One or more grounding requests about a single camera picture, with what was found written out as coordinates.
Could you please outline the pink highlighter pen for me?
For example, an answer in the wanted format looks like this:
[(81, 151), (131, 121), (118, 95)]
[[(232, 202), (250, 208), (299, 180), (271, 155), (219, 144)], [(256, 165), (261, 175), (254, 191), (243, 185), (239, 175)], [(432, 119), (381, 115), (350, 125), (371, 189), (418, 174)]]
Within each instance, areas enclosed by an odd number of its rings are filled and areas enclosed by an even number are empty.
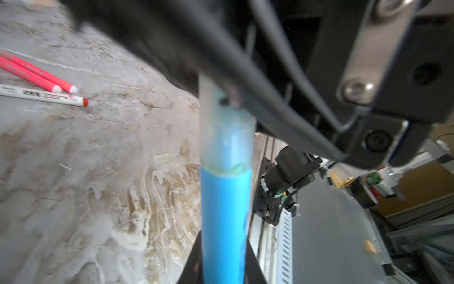
[(51, 73), (48, 73), (48, 72), (40, 69), (39, 67), (37, 67), (35, 65), (32, 65), (29, 62), (26, 62), (25, 60), (20, 59), (17, 56), (14, 56), (7, 52), (1, 52), (1, 57), (8, 59), (9, 61), (12, 61), (16, 65), (19, 65), (19, 66), (29, 70), (30, 72), (33, 72), (49, 81), (55, 83), (56, 85), (60, 86), (62, 90), (66, 91), (68, 93), (76, 94), (79, 92), (78, 88), (75, 87), (74, 85), (52, 75)]
[(62, 89), (59, 85), (31, 72), (27, 69), (13, 63), (12, 61), (1, 58), (1, 68), (5, 69), (6, 71), (13, 73), (14, 75), (19, 76), (34, 85), (37, 85), (43, 88), (46, 91), (54, 92), (54, 93), (62, 93)]

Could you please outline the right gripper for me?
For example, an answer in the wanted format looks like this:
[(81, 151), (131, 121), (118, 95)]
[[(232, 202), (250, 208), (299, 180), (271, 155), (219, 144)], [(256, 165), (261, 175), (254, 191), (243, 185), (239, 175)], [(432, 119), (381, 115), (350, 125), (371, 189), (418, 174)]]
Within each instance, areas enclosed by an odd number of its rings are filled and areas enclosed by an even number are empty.
[(403, 166), (454, 115), (452, 1), (64, 1), (201, 93), (200, 74), (288, 145), (362, 169)]

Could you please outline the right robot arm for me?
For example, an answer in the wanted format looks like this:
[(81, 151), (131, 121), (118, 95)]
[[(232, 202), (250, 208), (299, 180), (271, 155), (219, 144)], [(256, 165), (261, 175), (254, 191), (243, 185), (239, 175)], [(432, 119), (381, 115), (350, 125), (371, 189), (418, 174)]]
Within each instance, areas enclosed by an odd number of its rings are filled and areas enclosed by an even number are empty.
[(259, 202), (313, 179), (315, 156), (403, 166), (454, 114), (452, 1), (64, 1), (199, 97), (205, 74), (287, 143)]

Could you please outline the clear blue pen cap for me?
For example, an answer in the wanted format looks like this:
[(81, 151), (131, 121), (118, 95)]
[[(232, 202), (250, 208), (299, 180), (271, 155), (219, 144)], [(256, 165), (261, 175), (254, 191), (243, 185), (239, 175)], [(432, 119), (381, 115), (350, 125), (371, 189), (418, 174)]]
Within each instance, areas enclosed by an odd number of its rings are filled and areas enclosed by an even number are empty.
[(218, 176), (252, 171), (256, 119), (229, 102), (227, 93), (199, 75), (201, 165)]

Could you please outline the blue highlighter pen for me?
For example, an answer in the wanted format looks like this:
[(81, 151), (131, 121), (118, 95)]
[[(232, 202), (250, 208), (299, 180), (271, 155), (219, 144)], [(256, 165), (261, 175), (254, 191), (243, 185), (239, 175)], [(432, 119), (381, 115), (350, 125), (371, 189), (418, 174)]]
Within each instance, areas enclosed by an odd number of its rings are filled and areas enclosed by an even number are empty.
[(226, 177), (201, 168), (205, 284), (244, 282), (251, 175), (251, 169)]

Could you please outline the white red-tipped marker pen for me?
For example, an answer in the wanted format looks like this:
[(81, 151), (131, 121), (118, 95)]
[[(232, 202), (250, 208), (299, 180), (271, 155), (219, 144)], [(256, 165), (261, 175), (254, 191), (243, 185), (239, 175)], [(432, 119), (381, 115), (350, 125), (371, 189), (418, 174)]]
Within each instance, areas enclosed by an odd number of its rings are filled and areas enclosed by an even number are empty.
[(74, 105), (78, 107), (88, 107), (89, 100), (84, 97), (53, 93), (47, 91), (37, 91), (33, 89), (20, 88), (16, 86), (1, 85), (1, 96), (29, 99), (34, 101), (52, 102), (56, 104)]

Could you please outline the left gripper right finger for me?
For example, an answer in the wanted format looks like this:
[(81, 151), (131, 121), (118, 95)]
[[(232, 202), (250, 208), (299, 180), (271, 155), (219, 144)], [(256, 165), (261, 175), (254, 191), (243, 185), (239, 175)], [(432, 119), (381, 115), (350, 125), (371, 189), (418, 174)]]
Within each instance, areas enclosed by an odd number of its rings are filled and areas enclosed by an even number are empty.
[(246, 239), (245, 253), (245, 284), (267, 284), (263, 275), (260, 264), (254, 254), (253, 248), (248, 239)]

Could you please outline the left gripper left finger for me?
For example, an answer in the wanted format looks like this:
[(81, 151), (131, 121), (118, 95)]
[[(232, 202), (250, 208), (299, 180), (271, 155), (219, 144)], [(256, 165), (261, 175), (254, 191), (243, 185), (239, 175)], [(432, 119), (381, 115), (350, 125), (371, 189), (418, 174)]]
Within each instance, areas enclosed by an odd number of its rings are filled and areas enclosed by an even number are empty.
[(201, 231), (197, 235), (188, 260), (176, 284), (203, 284)]

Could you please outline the clear green pen cap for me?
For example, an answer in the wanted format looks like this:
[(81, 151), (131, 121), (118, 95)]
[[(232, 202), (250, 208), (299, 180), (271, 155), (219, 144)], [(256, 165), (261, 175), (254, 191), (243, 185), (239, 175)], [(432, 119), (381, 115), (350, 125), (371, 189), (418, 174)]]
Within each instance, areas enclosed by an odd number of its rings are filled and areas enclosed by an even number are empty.
[(154, 163), (167, 163), (173, 159), (173, 155), (171, 153), (161, 153), (153, 155), (151, 158)]

